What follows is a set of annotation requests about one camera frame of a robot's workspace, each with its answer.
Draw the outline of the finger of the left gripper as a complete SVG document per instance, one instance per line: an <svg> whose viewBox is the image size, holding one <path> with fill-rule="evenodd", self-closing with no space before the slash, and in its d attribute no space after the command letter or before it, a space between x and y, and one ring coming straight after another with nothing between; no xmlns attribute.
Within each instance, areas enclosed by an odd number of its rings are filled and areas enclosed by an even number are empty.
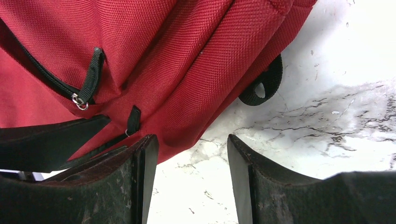
<svg viewBox="0 0 396 224"><path fill-rule="evenodd" d="M2 128L0 168L50 172L63 165L111 120L105 115L57 124Z"/></svg>

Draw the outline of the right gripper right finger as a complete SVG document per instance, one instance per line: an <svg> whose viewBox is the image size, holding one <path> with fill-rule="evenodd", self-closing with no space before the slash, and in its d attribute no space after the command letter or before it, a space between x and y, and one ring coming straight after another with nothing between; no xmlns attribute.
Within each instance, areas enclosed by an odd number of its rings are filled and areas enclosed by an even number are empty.
<svg viewBox="0 0 396 224"><path fill-rule="evenodd" d="M237 136L227 152L241 224L393 224L396 174L339 173L324 180L292 171Z"/></svg>

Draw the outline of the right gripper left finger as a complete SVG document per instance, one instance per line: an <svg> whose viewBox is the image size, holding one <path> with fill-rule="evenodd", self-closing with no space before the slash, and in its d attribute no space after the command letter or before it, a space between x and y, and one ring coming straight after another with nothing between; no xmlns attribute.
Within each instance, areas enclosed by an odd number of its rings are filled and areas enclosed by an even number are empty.
<svg viewBox="0 0 396 224"><path fill-rule="evenodd" d="M0 180L3 224L145 224L159 144L147 135L41 182Z"/></svg>

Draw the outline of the red student backpack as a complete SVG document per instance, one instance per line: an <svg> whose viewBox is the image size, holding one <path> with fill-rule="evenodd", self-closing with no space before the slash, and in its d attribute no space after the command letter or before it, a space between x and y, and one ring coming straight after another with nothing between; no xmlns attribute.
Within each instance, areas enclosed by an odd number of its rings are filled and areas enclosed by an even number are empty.
<svg viewBox="0 0 396 224"><path fill-rule="evenodd" d="M313 0L3 0L0 129L105 115L67 169L147 134L159 162L277 91Z"/></svg>

